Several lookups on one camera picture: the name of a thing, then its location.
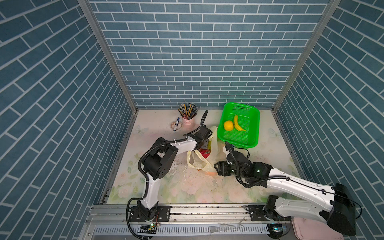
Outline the yellow printed plastic bag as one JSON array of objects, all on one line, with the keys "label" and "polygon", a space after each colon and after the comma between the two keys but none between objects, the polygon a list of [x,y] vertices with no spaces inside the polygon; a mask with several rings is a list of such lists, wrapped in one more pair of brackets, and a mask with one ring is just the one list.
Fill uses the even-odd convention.
[{"label": "yellow printed plastic bag", "polygon": [[187,153],[187,165],[189,169],[200,171],[209,176],[217,176],[214,165],[220,161],[227,161],[225,144],[217,137],[218,127],[212,127],[212,136],[205,143],[205,148]]}]

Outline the yellow apple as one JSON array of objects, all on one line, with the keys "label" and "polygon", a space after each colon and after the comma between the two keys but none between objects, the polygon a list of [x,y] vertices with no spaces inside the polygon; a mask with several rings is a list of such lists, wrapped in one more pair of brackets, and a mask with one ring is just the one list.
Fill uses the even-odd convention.
[{"label": "yellow apple", "polygon": [[225,131],[228,131],[228,132],[231,132],[234,130],[234,123],[232,121],[225,121],[223,123],[223,127],[225,129]]}]

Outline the red dragon fruit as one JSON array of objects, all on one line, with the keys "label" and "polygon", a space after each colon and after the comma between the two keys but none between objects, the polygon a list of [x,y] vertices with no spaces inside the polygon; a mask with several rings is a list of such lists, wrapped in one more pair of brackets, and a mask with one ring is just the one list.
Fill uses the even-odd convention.
[{"label": "red dragon fruit", "polygon": [[204,159],[207,159],[211,154],[211,150],[208,150],[208,149],[200,149],[199,152]]}]

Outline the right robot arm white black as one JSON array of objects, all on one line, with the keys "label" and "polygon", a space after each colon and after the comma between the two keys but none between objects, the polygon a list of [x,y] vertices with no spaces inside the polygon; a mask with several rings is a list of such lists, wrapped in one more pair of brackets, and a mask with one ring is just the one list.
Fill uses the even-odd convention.
[{"label": "right robot arm white black", "polygon": [[220,176],[235,176],[245,188],[262,186],[283,191],[299,200],[283,197],[268,197],[264,212],[270,219],[277,217],[299,217],[327,224],[334,231],[356,235],[356,207],[349,189],[336,183],[321,185],[289,175],[271,165],[252,163],[242,153],[228,154],[227,160],[214,165]]}]

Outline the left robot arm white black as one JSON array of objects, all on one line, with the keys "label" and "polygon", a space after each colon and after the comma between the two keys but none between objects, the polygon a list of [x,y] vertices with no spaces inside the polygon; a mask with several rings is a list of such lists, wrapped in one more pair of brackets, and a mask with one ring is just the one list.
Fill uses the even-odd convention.
[{"label": "left robot arm white black", "polygon": [[176,156],[199,149],[212,134],[213,131],[206,125],[201,125],[196,130],[185,134],[182,139],[168,141],[160,137],[143,154],[138,162],[138,169],[145,177],[145,190],[142,198],[137,201],[139,216],[142,220],[150,221],[155,217],[159,203],[160,181],[170,171]]}]

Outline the pink pencil cup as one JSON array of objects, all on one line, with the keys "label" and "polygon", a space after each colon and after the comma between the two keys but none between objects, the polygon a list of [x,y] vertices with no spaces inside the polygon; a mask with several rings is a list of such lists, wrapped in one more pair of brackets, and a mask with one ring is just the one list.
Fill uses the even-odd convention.
[{"label": "pink pencil cup", "polygon": [[187,130],[192,130],[195,127],[194,119],[184,119],[183,118],[183,127]]}]

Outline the bundle of coloured pencils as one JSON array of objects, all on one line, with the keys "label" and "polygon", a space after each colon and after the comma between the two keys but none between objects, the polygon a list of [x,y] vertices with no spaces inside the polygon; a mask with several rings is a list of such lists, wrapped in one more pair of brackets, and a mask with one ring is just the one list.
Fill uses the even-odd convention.
[{"label": "bundle of coloured pencils", "polygon": [[184,103],[178,109],[181,117],[185,120],[193,119],[198,112],[198,107],[194,103]]}]

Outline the blue marker pen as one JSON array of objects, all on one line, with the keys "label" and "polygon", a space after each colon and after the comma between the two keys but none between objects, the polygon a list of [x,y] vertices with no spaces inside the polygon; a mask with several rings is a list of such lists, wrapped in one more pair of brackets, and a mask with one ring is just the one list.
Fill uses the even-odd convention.
[{"label": "blue marker pen", "polygon": [[174,124],[174,127],[173,127],[173,131],[174,132],[177,131],[179,123],[180,123],[180,117],[178,117],[177,120],[175,121],[175,124]]}]

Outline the yellow banana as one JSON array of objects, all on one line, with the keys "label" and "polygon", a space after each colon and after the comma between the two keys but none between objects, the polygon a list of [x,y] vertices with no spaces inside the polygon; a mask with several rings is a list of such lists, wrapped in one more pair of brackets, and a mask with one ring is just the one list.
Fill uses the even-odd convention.
[{"label": "yellow banana", "polygon": [[239,125],[238,119],[239,119],[239,116],[238,116],[238,115],[235,115],[235,117],[234,117],[234,125],[235,125],[235,129],[236,129],[237,131],[240,131],[240,132],[245,132],[246,130],[243,129],[243,128]]}]

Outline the green plastic basket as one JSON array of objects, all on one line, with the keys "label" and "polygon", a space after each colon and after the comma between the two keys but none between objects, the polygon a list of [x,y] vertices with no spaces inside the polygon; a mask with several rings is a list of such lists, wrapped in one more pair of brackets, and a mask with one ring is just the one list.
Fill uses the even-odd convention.
[{"label": "green plastic basket", "polygon": [[254,148],[259,143],[260,111],[255,107],[227,103],[224,106],[218,138],[244,149]]}]

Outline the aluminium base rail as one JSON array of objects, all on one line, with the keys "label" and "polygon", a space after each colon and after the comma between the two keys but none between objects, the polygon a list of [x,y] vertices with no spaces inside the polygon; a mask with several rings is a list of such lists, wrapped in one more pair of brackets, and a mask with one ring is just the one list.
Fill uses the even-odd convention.
[{"label": "aluminium base rail", "polygon": [[264,204],[159,204],[152,218],[136,203],[93,205],[81,240],[255,235],[279,239],[294,231],[295,218],[267,217]]}]

